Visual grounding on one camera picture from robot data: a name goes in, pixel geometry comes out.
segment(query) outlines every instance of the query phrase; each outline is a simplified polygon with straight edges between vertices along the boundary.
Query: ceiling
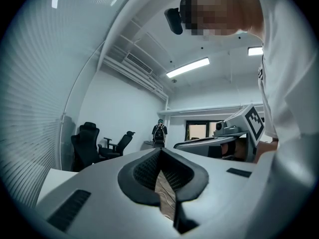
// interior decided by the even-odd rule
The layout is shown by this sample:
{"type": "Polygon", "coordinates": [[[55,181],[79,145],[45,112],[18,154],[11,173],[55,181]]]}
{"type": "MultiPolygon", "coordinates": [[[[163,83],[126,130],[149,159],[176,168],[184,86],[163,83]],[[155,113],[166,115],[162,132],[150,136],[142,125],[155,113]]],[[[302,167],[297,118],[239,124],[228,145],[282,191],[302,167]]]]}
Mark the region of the ceiling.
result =
{"type": "Polygon", "coordinates": [[[121,62],[131,52],[173,89],[212,79],[230,79],[231,75],[257,73],[261,57],[248,56],[248,47],[260,46],[261,41],[253,35],[240,33],[203,40],[185,32],[173,34],[164,11],[178,7],[179,2],[152,0],[126,25],[108,55],[121,62]],[[166,76],[174,68],[204,57],[209,58],[209,65],[176,76],[176,83],[166,76]]]}

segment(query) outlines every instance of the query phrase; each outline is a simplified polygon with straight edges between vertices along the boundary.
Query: ceiling light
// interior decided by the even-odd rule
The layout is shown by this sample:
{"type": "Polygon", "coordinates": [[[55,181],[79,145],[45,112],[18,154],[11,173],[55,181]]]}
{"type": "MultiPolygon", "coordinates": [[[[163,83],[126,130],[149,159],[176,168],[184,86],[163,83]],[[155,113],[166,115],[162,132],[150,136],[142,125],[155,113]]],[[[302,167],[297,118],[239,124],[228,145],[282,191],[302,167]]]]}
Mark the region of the ceiling light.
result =
{"type": "Polygon", "coordinates": [[[248,56],[263,55],[263,47],[250,47],[248,48],[248,56]]]}
{"type": "Polygon", "coordinates": [[[174,77],[176,75],[179,75],[179,74],[182,74],[182,73],[185,73],[185,72],[188,72],[190,70],[193,70],[193,69],[196,69],[196,68],[199,68],[199,67],[202,67],[202,66],[206,66],[206,65],[209,65],[209,59],[208,58],[202,58],[202,59],[197,60],[195,62],[192,62],[192,63],[190,63],[188,65],[179,67],[179,68],[167,73],[166,75],[169,78],[172,78],[172,77],[174,77]]]}

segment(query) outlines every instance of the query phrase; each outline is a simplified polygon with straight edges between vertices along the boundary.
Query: corrugated translucent panel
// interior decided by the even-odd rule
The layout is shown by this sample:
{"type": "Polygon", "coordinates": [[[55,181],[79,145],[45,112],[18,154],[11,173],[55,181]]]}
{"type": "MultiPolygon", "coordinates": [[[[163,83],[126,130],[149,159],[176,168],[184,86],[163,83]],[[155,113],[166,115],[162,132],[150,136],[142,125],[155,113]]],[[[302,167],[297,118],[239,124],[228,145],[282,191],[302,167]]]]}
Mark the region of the corrugated translucent panel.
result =
{"type": "Polygon", "coordinates": [[[97,66],[90,59],[125,1],[58,0],[52,8],[52,0],[28,0],[0,44],[1,179],[28,206],[50,168],[70,168],[70,136],[97,66]]]}

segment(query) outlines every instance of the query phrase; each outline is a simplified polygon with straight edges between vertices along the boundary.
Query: ceiling vent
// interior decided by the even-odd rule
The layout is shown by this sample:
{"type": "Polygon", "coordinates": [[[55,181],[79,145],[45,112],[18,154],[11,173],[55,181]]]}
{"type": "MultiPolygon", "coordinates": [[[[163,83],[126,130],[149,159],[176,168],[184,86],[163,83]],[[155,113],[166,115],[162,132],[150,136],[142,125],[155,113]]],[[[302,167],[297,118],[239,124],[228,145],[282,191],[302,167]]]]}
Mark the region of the ceiling vent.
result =
{"type": "Polygon", "coordinates": [[[136,56],[132,55],[131,53],[128,53],[126,55],[126,57],[124,58],[124,61],[139,68],[142,72],[146,74],[150,74],[153,71],[148,65],[143,63],[141,60],[139,60],[136,56]]]}

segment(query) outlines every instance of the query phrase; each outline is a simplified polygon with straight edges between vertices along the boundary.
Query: gray machine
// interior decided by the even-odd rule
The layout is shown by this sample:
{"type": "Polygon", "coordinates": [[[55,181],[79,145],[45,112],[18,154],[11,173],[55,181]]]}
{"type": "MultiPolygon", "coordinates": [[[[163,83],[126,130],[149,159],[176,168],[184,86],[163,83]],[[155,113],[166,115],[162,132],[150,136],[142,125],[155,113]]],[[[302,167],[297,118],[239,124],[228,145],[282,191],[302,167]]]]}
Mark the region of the gray machine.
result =
{"type": "Polygon", "coordinates": [[[249,105],[224,121],[216,124],[213,137],[177,143],[174,148],[189,153],[227,160],[234,159],[235,140],[246,135],[246,162],[252,162],[256,146],[264,132],[264,124],[253,105],[249,105]],[[221,145],[228,143],[232,149],[226,155],[221,153],[221,145]]]}
{"type": "Polygon", "coordinates": [[[287,142],[256,165],[165,148],[124,155],[85,168],[49,193],[36,207],[47,223],[30,219],[50,238],[273,238],[318,182],[318,139],[287,142]],[[173,222],[154,192],[160,170],[175,191],[173,222]]]}

